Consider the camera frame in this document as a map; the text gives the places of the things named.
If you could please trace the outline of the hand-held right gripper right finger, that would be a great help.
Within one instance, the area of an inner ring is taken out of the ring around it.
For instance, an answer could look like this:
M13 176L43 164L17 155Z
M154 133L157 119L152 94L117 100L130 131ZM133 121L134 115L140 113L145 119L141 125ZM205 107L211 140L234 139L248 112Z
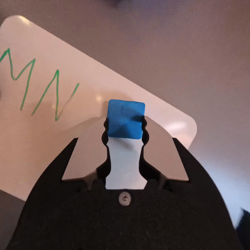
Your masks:
M172 136L148 116L142 117L143 146L139 172L145 180L156 180L161 189L167 181L189 182Z

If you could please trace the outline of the blue whiteboard eraser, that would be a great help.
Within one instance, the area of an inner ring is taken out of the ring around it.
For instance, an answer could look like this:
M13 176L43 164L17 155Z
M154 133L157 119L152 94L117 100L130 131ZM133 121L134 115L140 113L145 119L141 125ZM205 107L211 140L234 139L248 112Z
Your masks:
M141 139L145 103L111 99L108 102L108 137Z

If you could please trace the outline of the blue plastic bin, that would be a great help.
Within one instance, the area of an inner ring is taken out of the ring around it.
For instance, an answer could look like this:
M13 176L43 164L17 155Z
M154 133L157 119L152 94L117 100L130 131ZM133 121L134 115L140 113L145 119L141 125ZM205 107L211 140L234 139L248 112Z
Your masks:
M250 213L242 209L242 217L236 228L240 244L244 250L250 249Z

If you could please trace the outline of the white whiteboard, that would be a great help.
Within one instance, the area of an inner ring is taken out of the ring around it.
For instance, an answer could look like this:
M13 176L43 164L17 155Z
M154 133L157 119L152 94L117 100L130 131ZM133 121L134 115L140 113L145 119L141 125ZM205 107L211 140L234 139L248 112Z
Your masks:
M145 103L145 115L187 149L193 118L20 15L1 24L1 190L26 201L65 146L108 101Z

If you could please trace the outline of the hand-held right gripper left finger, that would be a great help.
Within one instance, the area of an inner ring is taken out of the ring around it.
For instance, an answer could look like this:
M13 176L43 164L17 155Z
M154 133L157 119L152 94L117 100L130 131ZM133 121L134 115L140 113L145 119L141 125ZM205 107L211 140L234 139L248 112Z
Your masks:
M82 180L88 189L100 179L105 183L111 172L108 148L108 119L100 118L81 134L63 174L62 181Z

